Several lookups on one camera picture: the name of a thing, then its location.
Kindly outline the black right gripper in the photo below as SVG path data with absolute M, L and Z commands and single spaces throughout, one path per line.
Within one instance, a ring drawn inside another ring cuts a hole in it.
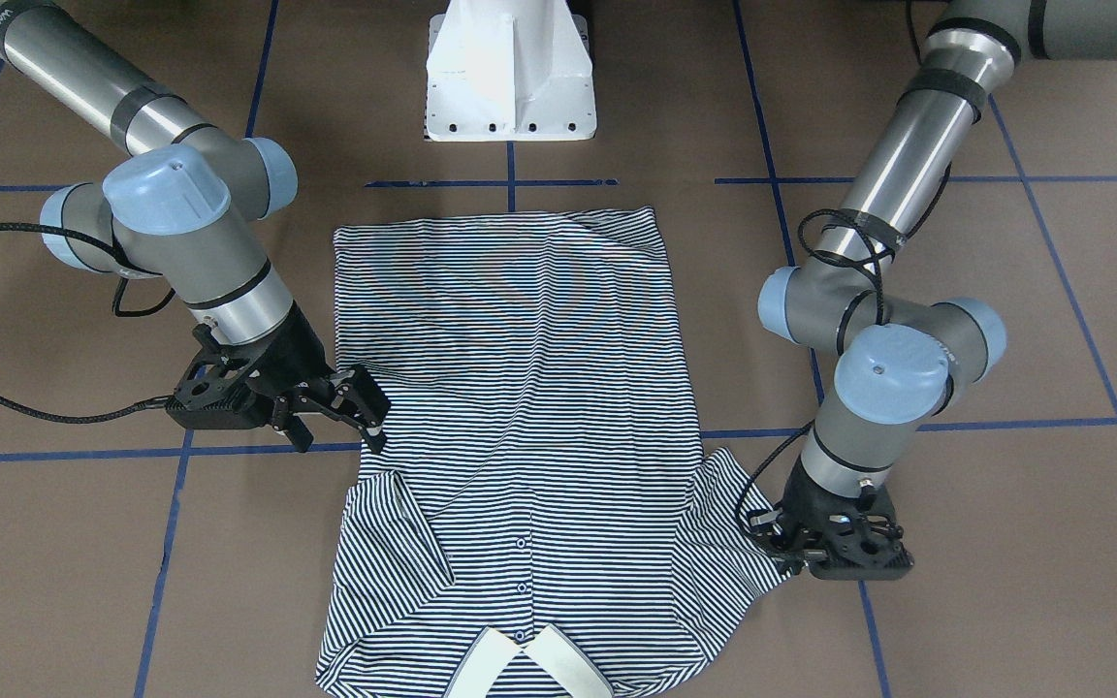
M 311 386 L 311 405 L 318 414 L 354 428 L 372 455 L 385 450 L 390 399 L 364 364 L 351 364 L 333 374 L 327 350 L 297 303 L 261 340 L 231 346 L 229 358 L 239 370 L 232 381 L 232 401 L 252 402 L 249 393 L 274 398 L 268 426 L 298 455 L 306 455 L 314 442 L 300 417 L 307 398 L 281 393 L 300 383 Z

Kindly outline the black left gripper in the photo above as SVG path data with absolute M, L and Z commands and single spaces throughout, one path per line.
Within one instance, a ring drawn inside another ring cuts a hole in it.
M 746 511 L 745 532 L 756 544 L 779 544 L 773 547 L 772 557 L 781 571 L 798 576 L 812 564 L 817 553 L 808 544 L 872 533 L 892 538 L 894 505 L 885 486 L 865 476 L 855 477 L 850 496 L 830 493 L 808 472 L 802 457 L 798 457 L 790 469 L 780 508 Z

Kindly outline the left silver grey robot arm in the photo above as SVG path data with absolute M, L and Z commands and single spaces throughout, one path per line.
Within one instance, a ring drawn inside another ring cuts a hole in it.
M 1029 63 L 1117 63 L 1117 1 L 948 1 L 930 27 L 905 9 L 916 66 L 833 205 L 799 218 L 787 265 L 758 291 L 758 322 L 832 361 L 781 499 L 739 504 L 739 528 L 789 573 L 901 579 L 913 566 L 887 489 L 916 436 L 1005 356 L 1005 318 L 975 298 L 892 291 L 996 94 Z

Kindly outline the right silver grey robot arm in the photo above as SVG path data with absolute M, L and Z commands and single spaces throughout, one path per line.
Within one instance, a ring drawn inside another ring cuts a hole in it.
M 174 391 L 123 414 L 161 408 L 194 431 L 267 426 L 300 455 L 313 443 L 303 415 L 327 415 L 380 455 L 389 399 L 366 367 L 330 366 L 251 231 L 296 199 L 287 151 L 231 137 L 52 1 L 0 1 L 0 59 L 127 154 L 101 182 L 52 193 L 34 233 L 76 269 L 163 278 L 195 319 L 201 348 Z

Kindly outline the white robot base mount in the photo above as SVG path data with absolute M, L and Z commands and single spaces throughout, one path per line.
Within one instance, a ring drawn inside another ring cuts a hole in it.
M 591 18 L 590 1 L 448 3 L 429 21 L 424 138 L 593 138 Z

